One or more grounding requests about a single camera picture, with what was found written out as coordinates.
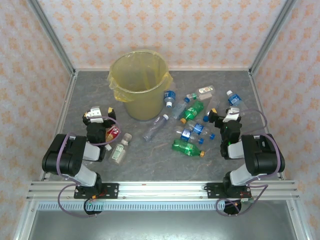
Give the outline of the aluminium table side rail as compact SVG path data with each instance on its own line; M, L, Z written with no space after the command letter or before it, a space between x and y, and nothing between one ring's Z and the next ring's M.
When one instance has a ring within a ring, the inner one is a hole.
M256 87L256 83L255 83L255 80L254 80L254 76L250 71L248 71L248 76L249 76L250 83L251 83L251 86L252 86L252 89L253 89L253 92L254 92L254 96L255 96L255 99L256 99L256 102L257 102L258 109L263 113L263 115L265 115L264 110L263 110L263 106L262 106L262 103L261 103L261 100L260 100L260 97L259 97L259 93L258 93L258 90L257 90L257 87ZM270 131L269 131L268 123L265 121L263 116L261 117L261 120L262 120L262 123L265 125L265 128L264 128L263 131L266 134L269 134ZM278 177L278 179L280 181L284 181L285 180L285 175L282 172L278 172L277 173L277 177Z
M58 122L56 124L56 129L55 132L53 134L53 136L55 137L57 134L62 133L63 131L63 127L65 124L65 120L66 120L66 116L68 113L68 109L69 109L69 105L71 102L71 98L72 98L72 94L74 91L74 87L76 84L76 80L78 77L78 71L76 70L75 72L71 73L70 79L69 79L69 84L68 87L66 89L66 93L65 93L65 98L63 100L63 105L61 107L60 110L60 114L59 114L59 118L58 118Z

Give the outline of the aluminium frame post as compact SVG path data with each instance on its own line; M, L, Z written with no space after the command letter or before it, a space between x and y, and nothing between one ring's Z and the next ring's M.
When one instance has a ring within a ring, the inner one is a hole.
M270 31L268 32L262 46L260 47L251 67L248 69L248 73L250 76L254 76L257 72L261 62L265 58L268 53L270 47L272 46L276 36L280 32L283 24L287 20L288 15L292 11L292 8L296 4L297 0L285 0L283 7L281 8L279 14L277 15Z
M38 0L26 0L26 1L28 2L29 6L33 10L44 32L48 36L50 42L52 43L54 49L56 50L58 56L60 57L63 65L65 66L67 71L71 75L73 75L75 73L75 68L71 63L71 60L68 57L61 41L59 40L57 34L55 33L55 30L52 27L48 17L46 16L40 2Z

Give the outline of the clear slim bottle blue cap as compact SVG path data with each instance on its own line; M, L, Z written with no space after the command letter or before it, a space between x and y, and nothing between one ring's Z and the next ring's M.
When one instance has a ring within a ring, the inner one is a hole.
M209 121L209 113L212 109L215 109L217 110L218 106L220 104L220 101L219 100L216 100L214 98L211 98L208 105L207 105L207 108L205 110L205 115L203 117L203 121L206 123Z

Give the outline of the blue label bottle white cap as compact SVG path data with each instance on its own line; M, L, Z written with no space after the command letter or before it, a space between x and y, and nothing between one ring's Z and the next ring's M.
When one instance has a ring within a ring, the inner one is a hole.
M240 98L240 96L237 93L232 92L231 90L228 90L226 92L226 95L228 97L228 102L230 106L238 108L240 111L240 116L244 117L246 115L244 111L248 108L244 101Z

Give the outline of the beige label clear bottle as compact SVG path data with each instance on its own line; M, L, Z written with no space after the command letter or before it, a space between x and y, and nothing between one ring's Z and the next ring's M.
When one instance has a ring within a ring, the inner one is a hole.
M210 99L215 94L216 90L213 85L205 86L199 88L198 90L198 98L202 100Z

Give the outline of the aluminium table end rail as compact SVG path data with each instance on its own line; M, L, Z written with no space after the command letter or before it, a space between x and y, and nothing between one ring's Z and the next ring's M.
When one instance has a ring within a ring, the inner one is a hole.
M75 72L108 72L109 68L76 68ZM204 67L170 67L169 71L227 71L227 72L237 72L245 71L248 72L249 68L245 67L213 67L213 68L204 68Z

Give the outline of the red label plastic bottle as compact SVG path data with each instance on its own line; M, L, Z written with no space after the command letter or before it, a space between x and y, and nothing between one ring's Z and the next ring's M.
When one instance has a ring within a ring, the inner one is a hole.
M105 134L105 141L108 143L104 147L107 151L110 151L112 149L111 145L109 142L112 142L120 133L120 129L116 126L113 125Z

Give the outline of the green label bottle beige cap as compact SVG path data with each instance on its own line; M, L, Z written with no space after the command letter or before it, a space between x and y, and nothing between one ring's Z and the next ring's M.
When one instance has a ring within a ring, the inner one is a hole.
M109 159L119 165L126 157L126 153L128 151L129 143L131 140L132 135L129 133L125 133L120 143L118 143L114 147Z

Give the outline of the crushed clear bottle blue cap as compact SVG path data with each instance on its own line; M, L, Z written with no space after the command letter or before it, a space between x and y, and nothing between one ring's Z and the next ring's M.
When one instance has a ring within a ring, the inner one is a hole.
M185 97L184 99L180 100L172 110L172 117L176 120L180 119L183 112L186 110L186 107L188 106L189 102L190 99L188 97Z

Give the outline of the clear slim bottle white cap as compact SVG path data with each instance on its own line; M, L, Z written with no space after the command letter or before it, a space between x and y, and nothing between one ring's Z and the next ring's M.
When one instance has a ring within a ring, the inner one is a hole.
M158 116L152 125L147 129L147 131L143 134L143 139L146 142L149 142L158 132L161 130L169 120L169 116L167 114L163 114Z

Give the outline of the short blue label water bottle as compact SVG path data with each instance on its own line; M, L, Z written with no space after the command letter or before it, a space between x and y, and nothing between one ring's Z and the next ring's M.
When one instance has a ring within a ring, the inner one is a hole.
M173 103L176 100L176 93L173 90L168 90L164 93L163 98L165 105L167 108L171 108L173 106Z

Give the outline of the green soda bottle orange cap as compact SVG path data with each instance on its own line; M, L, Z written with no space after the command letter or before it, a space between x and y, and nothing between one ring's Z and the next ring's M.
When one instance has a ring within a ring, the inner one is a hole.
M180 122L186 124L188 121L193 120L203 109L203 102L196 100L191 107L184 111Z
M181 139L175 139L173 141L172 149L190 157L199 156L203 158L205 156L205 152L200 150L195 144L188 143L187 141L183 141Z

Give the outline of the grey metal sheet panel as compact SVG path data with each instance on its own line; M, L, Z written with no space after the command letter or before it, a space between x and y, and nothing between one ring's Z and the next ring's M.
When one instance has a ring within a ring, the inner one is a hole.
M215 211L110 211L76 218L38 211L18 240L298 240L283 203L260 203L239 217Z

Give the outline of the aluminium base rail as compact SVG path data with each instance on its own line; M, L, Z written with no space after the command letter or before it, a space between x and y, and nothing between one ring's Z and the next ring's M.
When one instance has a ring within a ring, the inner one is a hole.
M119 201L195 201L214 200L204 190L206 181L119 181ZM76 187L70 181L33 181L26 199L28 201L54 201L60 195L62 201L74 200ZM254 181L250 184L252 198L260 200L299 200L293 180Z

